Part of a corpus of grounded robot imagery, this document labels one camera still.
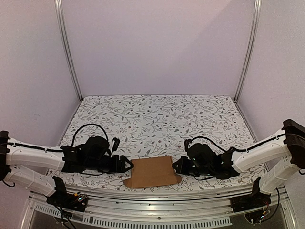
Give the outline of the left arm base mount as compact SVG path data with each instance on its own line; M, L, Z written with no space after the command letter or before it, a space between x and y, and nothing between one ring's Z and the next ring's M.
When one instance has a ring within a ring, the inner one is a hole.
M88 195L81 192L70 194L67 192L61 178L53 176L52 179L55 182L55 192L51 196L46 197L47 203L58 208L85 212L89 200Z

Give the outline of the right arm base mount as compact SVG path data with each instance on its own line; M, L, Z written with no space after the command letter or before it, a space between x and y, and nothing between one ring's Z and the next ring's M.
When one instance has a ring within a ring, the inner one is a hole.
M250 194L236 196L230 199L231 208L234 213L251 210L271 204L270 194L264 194L259 188L261 178L257 178L252 186Z

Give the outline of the brown cardboard box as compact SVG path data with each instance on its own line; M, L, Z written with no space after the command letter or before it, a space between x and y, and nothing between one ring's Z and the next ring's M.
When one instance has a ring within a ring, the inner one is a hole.
M171 156L133 159L131 177L123 181L128 188L148 188L175 185L182 177L175 173Z

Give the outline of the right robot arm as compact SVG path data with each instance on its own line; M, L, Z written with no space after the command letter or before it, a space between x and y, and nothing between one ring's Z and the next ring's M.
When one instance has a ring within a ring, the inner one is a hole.
M177 174L227 180L256 165L279 159L279 162L253 184L253 192L246 198L250 208L258 207L288 178L305 167L305 128L287 119L283 127L270 137L245 149L231 147L216 154L207 144L194 144L194 139L184 141L187 153L172 164Z

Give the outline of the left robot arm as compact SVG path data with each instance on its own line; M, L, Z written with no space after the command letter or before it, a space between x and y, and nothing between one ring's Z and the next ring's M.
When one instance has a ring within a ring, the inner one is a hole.
M63 173L80 173L86 170L99 174L125 173L134 167L126 156L113 155L120 143L114 144L101 136L89 137L78 146L38 146L26 144L9 137L7 131L0 133L0 179L52 199L60 207L67 207L71 197L65 192L65 184L60 178L48 178L29 167L43 167Z

